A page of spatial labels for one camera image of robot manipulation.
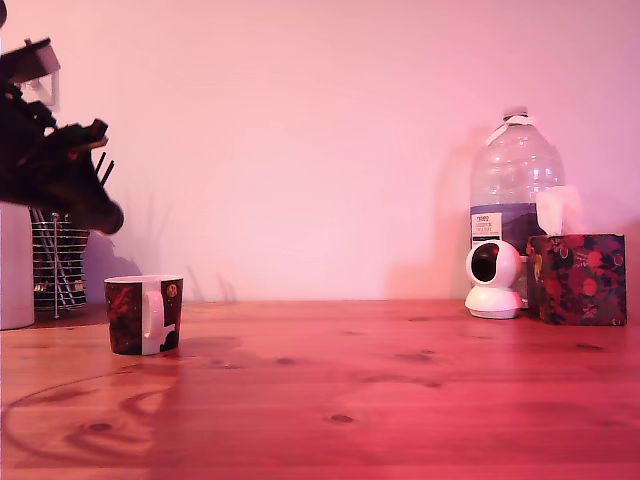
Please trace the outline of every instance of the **camera lens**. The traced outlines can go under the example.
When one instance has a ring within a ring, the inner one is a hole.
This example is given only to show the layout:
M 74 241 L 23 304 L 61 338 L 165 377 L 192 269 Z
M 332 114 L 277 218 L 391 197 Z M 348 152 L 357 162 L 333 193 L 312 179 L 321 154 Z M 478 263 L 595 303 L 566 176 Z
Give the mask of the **camera lens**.
M 500 248 L 495 243 L 479 246 L 471 258 L 471 273 L 481 282 L 490 282 L 496 276 Z

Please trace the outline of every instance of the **bottle label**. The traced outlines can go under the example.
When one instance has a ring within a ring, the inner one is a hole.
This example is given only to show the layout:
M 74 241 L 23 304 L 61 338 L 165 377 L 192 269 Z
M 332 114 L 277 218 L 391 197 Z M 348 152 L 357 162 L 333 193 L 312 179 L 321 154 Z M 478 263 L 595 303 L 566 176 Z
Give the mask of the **bottle label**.
M 482 240 L 476 240 L 476 237 L 480 238 L 484 235 L 477 234 L 475 225 L 483 225 L 482 222 L 476 220 L 477 217 L 484 218 L 489 217 L 488 223 L 491 224 L 493 231 L 498 229 L 493 226 L 495 221 L 493 218 L 495 215 L 499 215 L 499 233 L 496 238 L 486 238 L 483 240 L 504 240 L 513 245 L 520 255 L 527 254 L 527 241 L 531 235 L 544 235 L 544 230 L 538 225 L 538 214 L 536 212 L 535 203 L 504 203 L 498 205 L 480 205 L 471 207 L 471 241 L 479 242 Z
M 485 240 L 502 240 L 502 212 L 471 214 L 471 248 Z

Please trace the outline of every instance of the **plastic water bottle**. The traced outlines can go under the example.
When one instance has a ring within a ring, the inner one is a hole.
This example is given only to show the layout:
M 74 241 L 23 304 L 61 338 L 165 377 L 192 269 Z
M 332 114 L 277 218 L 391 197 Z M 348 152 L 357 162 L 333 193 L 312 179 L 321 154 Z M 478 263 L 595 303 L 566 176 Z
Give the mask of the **plastic water bottle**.
M 471 172 L 471 244 L 511 243 L 526 262 L 527 239 L 544 235 L 538 226 L 536 194 L 564 185 L 560 154 L 533 126 L 526 107 L 505 111 Z M 514 287 L 527 306 L 527 273 Z

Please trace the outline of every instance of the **wire mesh pen holder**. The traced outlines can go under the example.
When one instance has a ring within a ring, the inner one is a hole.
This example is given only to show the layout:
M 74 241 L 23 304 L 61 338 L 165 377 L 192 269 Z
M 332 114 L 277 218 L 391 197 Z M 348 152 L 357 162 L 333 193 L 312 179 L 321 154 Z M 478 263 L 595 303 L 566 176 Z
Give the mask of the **wire mesh pen holder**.
M 89 231 L 74 228 L 57 213 L 30 208 L 33 233 L 33 291 L 36 310 L 71 310 L 87 303 L 82 254 Z

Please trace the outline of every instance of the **bottle cap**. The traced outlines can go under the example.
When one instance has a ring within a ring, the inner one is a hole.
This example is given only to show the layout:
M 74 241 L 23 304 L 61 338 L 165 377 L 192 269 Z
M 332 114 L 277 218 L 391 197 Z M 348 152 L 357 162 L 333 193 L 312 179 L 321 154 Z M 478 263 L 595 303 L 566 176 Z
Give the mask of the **bottle cap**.
M 515 116 L 528 117 L 529 109 L 524 105 L 507 108 L 502 115 L 502 121 L 506 122 L 507 120 L 509 120 L 509 118 Z

